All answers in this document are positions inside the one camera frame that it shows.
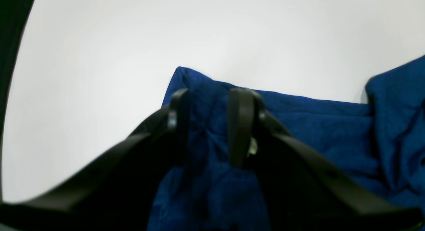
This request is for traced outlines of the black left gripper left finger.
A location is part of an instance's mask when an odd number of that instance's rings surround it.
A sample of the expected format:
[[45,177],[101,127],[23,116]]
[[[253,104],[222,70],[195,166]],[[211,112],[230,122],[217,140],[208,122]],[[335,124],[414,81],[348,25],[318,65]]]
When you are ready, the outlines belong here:
[[184,164],[189,122],[183,88],[67,181],[30,201],[1,205],[1,223],[21,231],[146,231],[158,186]]

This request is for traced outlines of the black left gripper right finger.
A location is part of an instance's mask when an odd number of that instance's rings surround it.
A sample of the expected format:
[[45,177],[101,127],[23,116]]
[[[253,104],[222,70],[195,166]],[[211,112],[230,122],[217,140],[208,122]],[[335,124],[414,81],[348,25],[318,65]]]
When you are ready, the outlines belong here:
[[229,162],[255,173],[272,231],[417,231],[424,225],[420,208],[390,204],[295,139],[259,93],[231,89],[227,110]]

